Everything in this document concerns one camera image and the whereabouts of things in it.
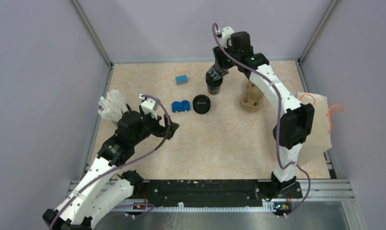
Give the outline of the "black cup lid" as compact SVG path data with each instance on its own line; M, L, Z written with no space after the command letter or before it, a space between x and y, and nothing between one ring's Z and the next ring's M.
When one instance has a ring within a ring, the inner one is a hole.
M194 97L193 110L198 114L205 114L211 108L211 100L208 96L200 94Z

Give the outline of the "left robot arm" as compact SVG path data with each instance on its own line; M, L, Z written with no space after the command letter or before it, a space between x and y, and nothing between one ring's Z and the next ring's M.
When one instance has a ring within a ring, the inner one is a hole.
M180 125L164 116L162 126L161 119L143 111L125 112L82 180L60 205L43 214L49 229L92 230L121 201L141 196L142 177L135 171L121 174L111 188L105 192L102 189L112 176L130 164L128 160L135 154L135 147L147 137L162 138L160 145L173 137Z

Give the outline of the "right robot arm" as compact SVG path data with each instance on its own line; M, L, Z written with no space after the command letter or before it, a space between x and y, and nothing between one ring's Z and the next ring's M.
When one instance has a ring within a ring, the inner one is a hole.
M213 48L215 63L206 73L208 92L218 94L228 70L237 67L275 109L277 123L272 132L277 165L271 174L270 190L274 196L284 197L296 181L298 155L312 131L315 109L293 96L269 60L262 53L254 52L248 32L225 27L213 31L213 36L217 45Z

